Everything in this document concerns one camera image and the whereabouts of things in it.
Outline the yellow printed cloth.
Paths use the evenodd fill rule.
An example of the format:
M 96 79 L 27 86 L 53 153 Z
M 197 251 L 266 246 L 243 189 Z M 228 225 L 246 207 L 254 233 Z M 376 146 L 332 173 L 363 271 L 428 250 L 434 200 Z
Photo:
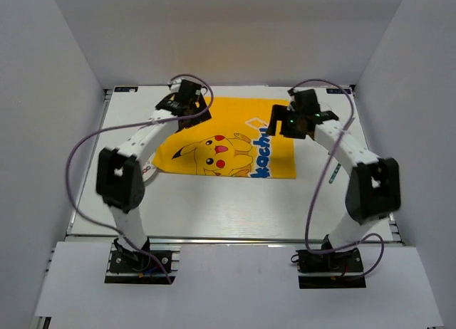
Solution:
M 152 163 L 164 172 L 214 177 L 294 179 L 294 142 L 266 130 L 274 105 L 287 100 L 214 99 L 211 118 L 169 136 Z

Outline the white plate with red print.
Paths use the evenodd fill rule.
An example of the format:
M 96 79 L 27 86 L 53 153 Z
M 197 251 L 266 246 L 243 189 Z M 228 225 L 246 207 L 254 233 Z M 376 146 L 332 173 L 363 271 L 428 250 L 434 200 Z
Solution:
M 152 184 L 160 172 L 160 169 L 153 163 L 154 159 L 155 154 L 152 154 L 142 167 L 142 180 L 146 187 Z

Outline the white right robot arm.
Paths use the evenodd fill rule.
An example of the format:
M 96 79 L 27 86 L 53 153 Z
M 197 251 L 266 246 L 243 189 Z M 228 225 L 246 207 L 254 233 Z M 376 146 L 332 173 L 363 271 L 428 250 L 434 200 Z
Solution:
M 313 89 L 289 90 L 288 105 L 274 105 L 267 134 L 292 139 L 310 137 L 328 151 L 348 174 L 346 212 L 336 228 L 326 236 L 326 246 L 317 253 L 330 271 L 338 271 L 348 261 L 346 251 L 362 242 L 380 220 L 401 206 L 399 164 L 365 148 L 349 134 L 350 123 L 342 123 L 331 110 L 322 110 Z

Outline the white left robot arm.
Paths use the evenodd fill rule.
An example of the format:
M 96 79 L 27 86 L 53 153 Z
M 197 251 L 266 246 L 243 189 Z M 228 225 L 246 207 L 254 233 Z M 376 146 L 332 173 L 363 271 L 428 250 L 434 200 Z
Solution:
M 143 167 L 156 149 L 172 134 L 184 128 L 184 116 L 206 108 L 204 97 L 194 92 L 179 99 L 170 93 L 153 110 L 144 125 L 120 145 L 103 148 L 98 155 L 95 190 L 109 208 L 115 228 L 121 231 L 119 246 L 128 250 L 126 263 L 134 271 L 144 271 L 150 265 L 148 242 L 140 216 L 139 206 L 145 196 Z

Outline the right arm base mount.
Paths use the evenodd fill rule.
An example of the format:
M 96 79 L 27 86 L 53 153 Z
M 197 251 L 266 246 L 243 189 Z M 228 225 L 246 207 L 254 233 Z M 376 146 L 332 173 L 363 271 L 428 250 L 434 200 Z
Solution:
M 327 255 L 298 250 L 291 257 L 298 270 L 300 289 L 366 288 L 364 267 L 358 249 Z

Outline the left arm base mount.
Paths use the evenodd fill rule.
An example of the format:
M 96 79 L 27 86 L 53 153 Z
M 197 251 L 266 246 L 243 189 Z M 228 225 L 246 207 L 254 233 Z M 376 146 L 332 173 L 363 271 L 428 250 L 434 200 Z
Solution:
M 180 252 L 177 249 L 150 250 L 166 270 L 147 255 L 124 249 L 115 239 L 111 244 L 104 282 L 107 284 L 171 285 L 176 277 Z

